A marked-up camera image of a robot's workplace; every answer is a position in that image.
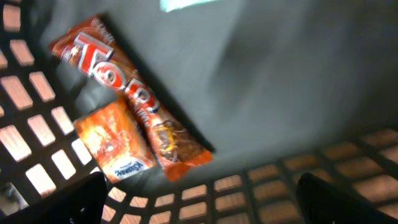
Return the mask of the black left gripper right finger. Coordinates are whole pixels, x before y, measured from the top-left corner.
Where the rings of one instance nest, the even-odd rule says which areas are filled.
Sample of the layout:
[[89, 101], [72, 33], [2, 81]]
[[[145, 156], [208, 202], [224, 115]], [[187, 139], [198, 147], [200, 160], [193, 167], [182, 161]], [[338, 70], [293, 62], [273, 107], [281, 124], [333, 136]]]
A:
[[304, 173], [299, 178], [296, 199], [305, 223], [397, 224], [396, 218], [310, 173]]

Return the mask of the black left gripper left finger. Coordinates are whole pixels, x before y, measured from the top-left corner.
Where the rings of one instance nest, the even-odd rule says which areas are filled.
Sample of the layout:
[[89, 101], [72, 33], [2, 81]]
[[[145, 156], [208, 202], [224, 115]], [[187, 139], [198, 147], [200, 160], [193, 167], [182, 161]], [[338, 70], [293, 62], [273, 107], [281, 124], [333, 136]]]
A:
[[40, 202], [2, 218], [1, 224], [99, 224], [107, 193], [104, 174], [94, 172]]

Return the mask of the small orange box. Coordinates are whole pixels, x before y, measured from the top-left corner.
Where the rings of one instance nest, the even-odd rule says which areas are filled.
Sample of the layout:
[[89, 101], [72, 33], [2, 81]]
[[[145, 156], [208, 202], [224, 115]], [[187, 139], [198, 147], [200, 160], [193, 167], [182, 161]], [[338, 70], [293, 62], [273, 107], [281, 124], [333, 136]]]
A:
[[73, 122], [105, 176], [116, 183], [157, 165], [122, 98]]

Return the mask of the orange red chocolate bar wrapper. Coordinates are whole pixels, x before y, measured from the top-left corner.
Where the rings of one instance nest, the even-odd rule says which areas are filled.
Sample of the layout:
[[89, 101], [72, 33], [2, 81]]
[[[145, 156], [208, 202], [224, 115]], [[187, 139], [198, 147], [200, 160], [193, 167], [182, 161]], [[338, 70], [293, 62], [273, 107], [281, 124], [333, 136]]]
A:
[[54, 56], [126, 101], [166, 178], [176, 181], [189, 169], [212, 161], [212, 153], [167, 111], [144, 83], [100, 16], [72, 27], [54, 40], [50, 48]]

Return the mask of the mint green wipes pack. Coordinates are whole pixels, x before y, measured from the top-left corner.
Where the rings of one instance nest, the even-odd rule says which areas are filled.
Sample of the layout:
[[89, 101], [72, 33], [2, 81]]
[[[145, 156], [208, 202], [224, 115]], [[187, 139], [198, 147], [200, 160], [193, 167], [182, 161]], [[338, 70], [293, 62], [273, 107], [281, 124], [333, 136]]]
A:
[[186, 7], [205, 4], [216, 0], [160, 0], [160, 9], [164, 12], [180, 10]]

